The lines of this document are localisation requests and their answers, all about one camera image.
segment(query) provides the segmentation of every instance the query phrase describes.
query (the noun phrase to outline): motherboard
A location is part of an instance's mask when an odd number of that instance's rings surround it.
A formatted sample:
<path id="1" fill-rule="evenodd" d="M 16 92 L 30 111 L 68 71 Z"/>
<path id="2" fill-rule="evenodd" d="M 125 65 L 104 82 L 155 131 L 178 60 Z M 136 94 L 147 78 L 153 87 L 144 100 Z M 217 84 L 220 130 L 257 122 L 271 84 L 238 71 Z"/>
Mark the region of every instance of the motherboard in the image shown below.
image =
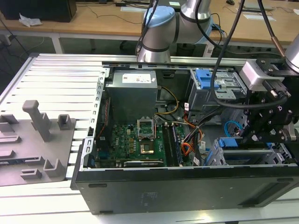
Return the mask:
<path id="1" fill-rule="evenodd" d="M 191 166 L 189 157 L 181 153 L 184 137 L 181 125 L 116 124 L 110 147 L 97 144 L 96 162 L 105 168 Z"/>

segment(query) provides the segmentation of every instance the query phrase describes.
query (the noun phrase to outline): blue latch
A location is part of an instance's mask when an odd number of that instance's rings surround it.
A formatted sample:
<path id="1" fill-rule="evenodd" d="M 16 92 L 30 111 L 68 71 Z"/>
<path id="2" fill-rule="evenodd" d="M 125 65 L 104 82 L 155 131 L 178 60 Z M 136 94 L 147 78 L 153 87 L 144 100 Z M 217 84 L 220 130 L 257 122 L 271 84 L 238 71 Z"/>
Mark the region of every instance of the blue latch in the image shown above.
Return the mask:
<path id="1" fill-rule="evenodd" d="M 222 139 L 219 139 L 219 140 L 218 140 L 218 144 L 219 144 L 219 146 L 220 146 L 221 148 L 224 147 L 224 142 L 223 142 Z"/>
<path id="2" fill-rule="evenodd" d="M 210 89 L 211 87 L 211 73 L 209 69 L 196 69 L 196 78 L 200 83 L 202 89 Z M 214 82 L 215 89 L 219 89 L 219 85 Z"/>
<path id="3" fill-rule="evenodd" d="M 219 145 L 221 142 L 221 144 L 224 145 L 225 147 L 238 147 L 238 143 L 234 138 L 221 138 L 218 140 L 218 142 L 219 142 Z"/>

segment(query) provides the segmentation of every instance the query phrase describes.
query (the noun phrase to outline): yellow wire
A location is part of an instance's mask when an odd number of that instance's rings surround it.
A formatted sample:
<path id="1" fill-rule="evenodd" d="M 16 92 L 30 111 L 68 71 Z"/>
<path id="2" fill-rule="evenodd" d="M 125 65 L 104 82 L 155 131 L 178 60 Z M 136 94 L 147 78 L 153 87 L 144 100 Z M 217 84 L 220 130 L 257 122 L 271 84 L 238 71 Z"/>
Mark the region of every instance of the yellow wire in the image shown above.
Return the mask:
<path id="1" fill-rule="evenodd" d="M 177 102 L 177 105 L 176 105 L 176 107 L 172 111 L 169 111 L 169 112 L 160 112 L 160 113 L 158 112 L 158 113 L 155 113 L 155 114 L 167 115 L 167 114 L 171 114 L 171 113 L 177 111 L 177 109 L 178 109 L 178 99 L 176 98 L 176 96 L 169 89 L 167 89 L 166 87 L 161 86 L 161 89 L 167 90 L 175 98 L 175 100 Z"/>

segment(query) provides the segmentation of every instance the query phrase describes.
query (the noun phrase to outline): green motherboard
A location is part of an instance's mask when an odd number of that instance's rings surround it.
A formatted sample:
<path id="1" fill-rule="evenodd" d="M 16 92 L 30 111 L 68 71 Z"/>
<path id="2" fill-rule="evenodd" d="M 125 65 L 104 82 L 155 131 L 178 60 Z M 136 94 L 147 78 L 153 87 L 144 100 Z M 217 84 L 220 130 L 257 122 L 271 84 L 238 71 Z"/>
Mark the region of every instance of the green motherboard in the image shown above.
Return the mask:
<path id="1" fill-rule="evenodd" d="M 138 138 L 138 127 L 136 125 L 114 125 L 110 140 L 109 150 L 98 150 L 96 161 L 101 162 L 101 167 L 112 168 L 115 161 L 160 161 L 167 167 L 167 153 L 165 153 L 165 126 L 156 125 L 154 138 Z M 182 126 L 175 126 L 177 145 L 180 147 L 185 137 Z M 149 125 L 141 126 L 139 133 L 148 134 L 152 129 Z M 182 166 L 192 166 L 189 157 L 179 155 Z"/>

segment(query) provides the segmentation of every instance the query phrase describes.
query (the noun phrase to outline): blue cable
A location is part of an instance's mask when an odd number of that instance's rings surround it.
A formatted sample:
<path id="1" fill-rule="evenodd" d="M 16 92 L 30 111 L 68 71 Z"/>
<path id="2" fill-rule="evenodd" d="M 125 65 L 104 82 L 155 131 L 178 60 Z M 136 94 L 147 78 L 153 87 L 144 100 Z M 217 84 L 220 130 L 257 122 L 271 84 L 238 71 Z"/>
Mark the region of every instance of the blue cable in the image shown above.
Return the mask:
<path id="1" fill-rule="evenodd" d="M 236 122 L 236 121 L 234 121 L 234 120 L 229 120 L 229 121 L 226 122 L 225 125 L 224 125 L 224 133 L 226 134 L 227 137 L 231 137 L 231 135 L 228 133 L 228 124 L 229 124 L 229 123 L 232 123 L 232 124 L 237 125 L 237 127 L 238 127 L 240 130 L 243 129 L 242 126 L 241 126 L 238 122 Z"/>

